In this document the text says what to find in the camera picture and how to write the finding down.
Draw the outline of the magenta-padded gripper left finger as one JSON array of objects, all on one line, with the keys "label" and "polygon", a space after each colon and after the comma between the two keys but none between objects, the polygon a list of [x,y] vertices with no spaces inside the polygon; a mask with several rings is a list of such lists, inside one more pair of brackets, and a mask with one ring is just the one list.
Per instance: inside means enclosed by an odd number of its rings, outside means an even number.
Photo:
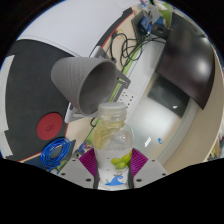
[{"label": "magenta-padded gripper left finger", "polygon": [[80,187],[96,189],[98,171],[94,150],[88,150],[80,158],[71,158],[59,172],[59,176]]}]

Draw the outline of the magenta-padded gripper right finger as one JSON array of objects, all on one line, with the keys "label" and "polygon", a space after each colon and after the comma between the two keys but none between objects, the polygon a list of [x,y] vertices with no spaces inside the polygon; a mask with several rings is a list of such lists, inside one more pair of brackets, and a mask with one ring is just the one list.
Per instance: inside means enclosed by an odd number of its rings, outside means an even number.
[{"label": "magenta-padded gripper right finger", "polygon": [[129,187],[141,188],[168,175],[156,159],[148,159],[137,149],[132,150],[130,160]]}]

